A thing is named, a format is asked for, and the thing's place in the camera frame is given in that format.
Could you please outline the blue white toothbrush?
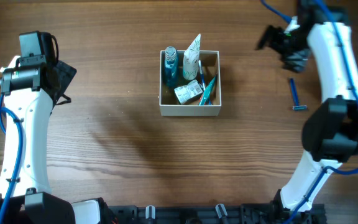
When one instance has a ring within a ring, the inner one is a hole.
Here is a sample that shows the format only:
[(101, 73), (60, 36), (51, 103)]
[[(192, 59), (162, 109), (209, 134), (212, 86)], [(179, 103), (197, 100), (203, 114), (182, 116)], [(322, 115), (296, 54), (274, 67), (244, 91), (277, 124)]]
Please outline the blue white toothbrush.
[(202, 87), (203, 87), (203, 91), (205, 91), (206, 84), (205, 84), (205, 81), (204, 81), (204, 75), (203, 75), (203, 69), (202, 69), (201, 60), (198, 60), (198, 67), (199, 67), (199, 73), (200, 73), (200, 78), (201, 78), (201, 84), (202, 84)]

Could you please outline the blue mouthwash bottle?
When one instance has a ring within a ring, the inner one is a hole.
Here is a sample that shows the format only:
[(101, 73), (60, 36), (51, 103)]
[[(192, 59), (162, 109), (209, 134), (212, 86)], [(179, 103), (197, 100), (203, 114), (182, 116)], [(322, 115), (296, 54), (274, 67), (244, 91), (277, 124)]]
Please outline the blue mouthwash bottle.
[(178, 52), (174, 46), (165, 49), (163, 79), (170, 89), (177, 85)]

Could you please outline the blue disposable razor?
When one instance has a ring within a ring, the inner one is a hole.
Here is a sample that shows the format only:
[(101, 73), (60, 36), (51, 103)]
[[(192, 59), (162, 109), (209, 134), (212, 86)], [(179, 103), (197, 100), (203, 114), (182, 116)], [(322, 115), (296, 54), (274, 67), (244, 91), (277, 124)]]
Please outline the blue disposable razor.
[(289, 79), (289, 84), (290, 84), (291, 94), (292, 94), (293, 102), (294, 102), (293, 110), (294, 111), (306, 110), (307, 109), (306, 105), (300, 105), (298, 93), (297, 93), (296, 86), (295, 86), (295, 81), (293, 78)]

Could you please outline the teal toothpaste tube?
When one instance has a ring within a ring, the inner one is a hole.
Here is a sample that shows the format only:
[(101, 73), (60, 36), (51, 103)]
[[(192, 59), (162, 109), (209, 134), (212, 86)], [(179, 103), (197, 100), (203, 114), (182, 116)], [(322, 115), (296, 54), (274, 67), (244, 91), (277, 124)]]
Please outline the teal toothpaste tube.
[(218, 77), (218, 75), (215, 75), (213, 77), (213, 79), (209, 82), (209, 84), (206, 86), (204, 75), (201, 76), (201, 81), (203, 84), (204, 92), (201, 95), (200, 100), (198, 102), (199, 106), (205, 105), (206, 103), (208, 103), (208, 105), (212, 105), (211, 94), (213, 92), (217, 77)]

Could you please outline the white lotion tube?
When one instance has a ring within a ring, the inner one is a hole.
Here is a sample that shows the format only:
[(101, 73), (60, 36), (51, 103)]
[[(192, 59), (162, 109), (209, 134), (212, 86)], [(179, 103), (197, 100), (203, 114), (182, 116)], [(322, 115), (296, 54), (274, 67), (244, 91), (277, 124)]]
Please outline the white lotion tube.
[(183, 78), (192, 81), (198, 74), (200, 57), (201, 34), (198, 34), (183, 54)]

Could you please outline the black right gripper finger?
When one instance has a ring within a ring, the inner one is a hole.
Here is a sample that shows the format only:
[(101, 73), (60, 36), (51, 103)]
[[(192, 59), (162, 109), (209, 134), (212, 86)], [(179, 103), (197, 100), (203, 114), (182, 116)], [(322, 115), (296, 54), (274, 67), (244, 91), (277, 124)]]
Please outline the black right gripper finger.
[(256, 50), (262, 50), (266, 45), (271, 46), (274, 42), (277, 41), (279, 36), (279, 28), (272, 25), (268, 25), (259, 39)]
[(308, 63), (309, 57), (309, 52), (295, 52), (291, 55), (283, 55), (283, 68), (292, 72), (301, 73), (304, 71), (305, 66)]

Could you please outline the green Dettol soap bar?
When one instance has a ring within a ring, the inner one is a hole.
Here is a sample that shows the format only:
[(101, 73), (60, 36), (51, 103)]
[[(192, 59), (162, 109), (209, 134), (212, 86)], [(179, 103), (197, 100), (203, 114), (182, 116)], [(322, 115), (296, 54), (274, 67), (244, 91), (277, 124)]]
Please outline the green Dettol soap bar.
[(203, 92), (203, 87), (197, 80), (192, 80), (187, 85), (179, 86), (174, 89), (175, 96), (181, 105), (184, 105), (193, 98), (201, 96)]

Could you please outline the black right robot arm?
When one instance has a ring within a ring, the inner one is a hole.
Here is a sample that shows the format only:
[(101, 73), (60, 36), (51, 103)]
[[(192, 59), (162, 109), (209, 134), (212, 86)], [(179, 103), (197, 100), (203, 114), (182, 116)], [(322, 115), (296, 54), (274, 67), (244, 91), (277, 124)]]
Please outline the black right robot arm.
[(283, 17), (286, 28), (268, 26), (258, 43), (278, 52), (294, 72), (314, 57), (321, 86), (321, 105), (303, 126), (301, 160), (273, 201), (287, 222), (311, 210), (331, 174), (358, 174), (358, 68), (348, 14), (323, 1), (298, 1), (296, 9)]

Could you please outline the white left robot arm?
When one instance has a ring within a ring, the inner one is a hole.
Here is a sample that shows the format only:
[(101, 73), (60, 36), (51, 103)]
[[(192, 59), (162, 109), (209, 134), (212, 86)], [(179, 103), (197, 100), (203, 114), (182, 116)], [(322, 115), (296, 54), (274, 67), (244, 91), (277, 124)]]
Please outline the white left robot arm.
[(109, 223), (101, 198), (75, 203), (51, 193), (47, 129), (76, 69), (59, 59), (56, 37), (19, 35), (21, 55), (0, 70), (0, 127), (5, 134), (0, 175), (0, 223)]

